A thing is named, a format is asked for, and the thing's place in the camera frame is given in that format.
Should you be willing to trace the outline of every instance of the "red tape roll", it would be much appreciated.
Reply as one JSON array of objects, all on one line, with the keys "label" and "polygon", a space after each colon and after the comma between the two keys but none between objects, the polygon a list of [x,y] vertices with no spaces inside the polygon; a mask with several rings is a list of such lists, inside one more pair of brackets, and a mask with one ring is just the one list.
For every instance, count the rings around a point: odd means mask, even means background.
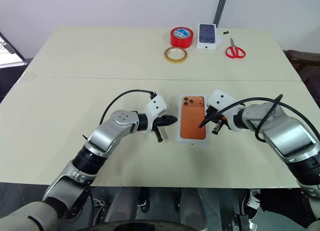
[{"label": "red tape roll", "polygon": [[170,32],[170,43],[173,47],[183,49],[189,48],[192,44],[194,32],[187,27],[175,27]]}]

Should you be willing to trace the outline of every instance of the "tape roll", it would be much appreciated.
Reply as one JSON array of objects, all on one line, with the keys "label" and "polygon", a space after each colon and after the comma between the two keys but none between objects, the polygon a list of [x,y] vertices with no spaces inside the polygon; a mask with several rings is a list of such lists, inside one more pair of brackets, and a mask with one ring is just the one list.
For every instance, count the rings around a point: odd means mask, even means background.
[{"label": "tape roll", "polygon": [[192,45],[194,32],[187,27],[175,27],[170,32],[170,43],[173,47],[183,49],[189,48]]},{"label": "tape roll", "polygon": [[169,47],[164,51],[164,57],[171,63],[181,63],[187,59],[188,53],[180,47]]}]

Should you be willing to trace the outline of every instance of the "metal pole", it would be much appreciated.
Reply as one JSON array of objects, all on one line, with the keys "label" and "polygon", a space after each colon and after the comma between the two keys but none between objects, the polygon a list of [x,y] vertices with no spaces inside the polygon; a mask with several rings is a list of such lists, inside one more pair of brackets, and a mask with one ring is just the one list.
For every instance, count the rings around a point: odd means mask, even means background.
[{"label": "metal pole", "polygon": [[216,9],[215,17],[214,17],[214,21],[213,21],[213,24],[216,27],[218,27],[218,25],[219,25],[220,18],[222,15],[222,11],[224,10],[225,4],[226,4],[226,0],[219,0],[218,8]]}]

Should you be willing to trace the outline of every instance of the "sneaker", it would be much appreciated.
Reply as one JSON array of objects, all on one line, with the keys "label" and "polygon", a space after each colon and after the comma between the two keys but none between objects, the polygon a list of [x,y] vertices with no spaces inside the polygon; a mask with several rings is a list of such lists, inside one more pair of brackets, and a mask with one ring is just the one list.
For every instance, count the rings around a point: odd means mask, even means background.
[{"label": "sneaker", "polygon": [[258,213],[260,207],[260,190],[250,189],[246,192],[241,205],[241,214],[248,215],[249,220],[252,220]]}]

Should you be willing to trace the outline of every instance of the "yellow tape roll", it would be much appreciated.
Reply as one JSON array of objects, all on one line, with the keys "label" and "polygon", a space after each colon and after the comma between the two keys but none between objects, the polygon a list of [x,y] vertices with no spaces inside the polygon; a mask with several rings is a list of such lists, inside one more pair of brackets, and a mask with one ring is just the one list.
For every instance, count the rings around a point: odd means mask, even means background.
[{"label": "yellow tape roll", "polygon": [[[179,56],[179,58],[172,58],[170,55],[175,52],[175,56]],[[187,59],[188,53],[181,47],[170,47],[164,51],[164,57],[171,63],[181,63]]]}]

